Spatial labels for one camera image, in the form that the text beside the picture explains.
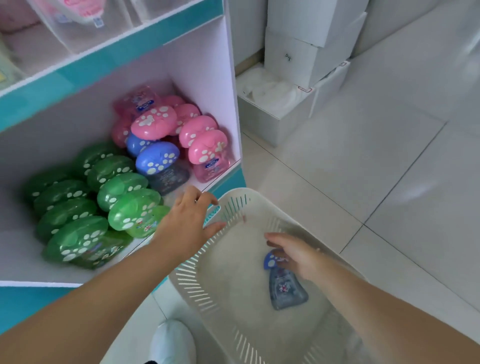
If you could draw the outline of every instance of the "white wall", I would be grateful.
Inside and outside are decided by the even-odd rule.
[[[233,60],[239,64],[264,47],[267,0],[229,0]]]
[[[366,51],[382,39],[429,12],[442,0],[370,0],[368,16],[354,50]]]

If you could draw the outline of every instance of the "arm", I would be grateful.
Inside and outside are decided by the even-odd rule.
[[[358,278],[300,239],[265,234],[280,263],[313,281],[381,363],[480,363],[480,346],[422,310]]]
[[[1,335],[0,363],[99,363],[147,295],[224,227],[203,229],[211,203],[188,187],[150,244]]]

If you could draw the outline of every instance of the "white shoe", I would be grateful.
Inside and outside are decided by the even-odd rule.
[[[149,360],[157,364],[196,364],[193,336],[180,321],[167,320],[153,335]]]

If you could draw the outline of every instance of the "cardboard box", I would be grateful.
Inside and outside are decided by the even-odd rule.
[[[316,114],[328,100],[337,94],[345,81],[349,67],[350,62],[343,61],[329,75],[322,78],[315,85],[315,97],[313,98],[312,110],[309,118]]]
[[[261,64],[237,77],[240,127],[277,146],[309,118],[315,90],[304,90]]]
[[[367,13],[364,12],[325,48],[267,29],[265,68],[305,89],[314,87],[336,66],[350,57],[366,16]]]
[[[368,0],[270,0],[267,26],[277,33],[326,47],[367,8]]]

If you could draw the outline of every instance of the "white plastic basket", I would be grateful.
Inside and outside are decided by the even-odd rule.
[[[371,363],[350,324],[311,283],[308,302],[281,311],[270,303],[263,269],[266,231],[287,232],[340,261],[299,223],[258,192],[234,189],[211,207],[208,222],[227,226],[169,278],[231,360],[243,364]]]

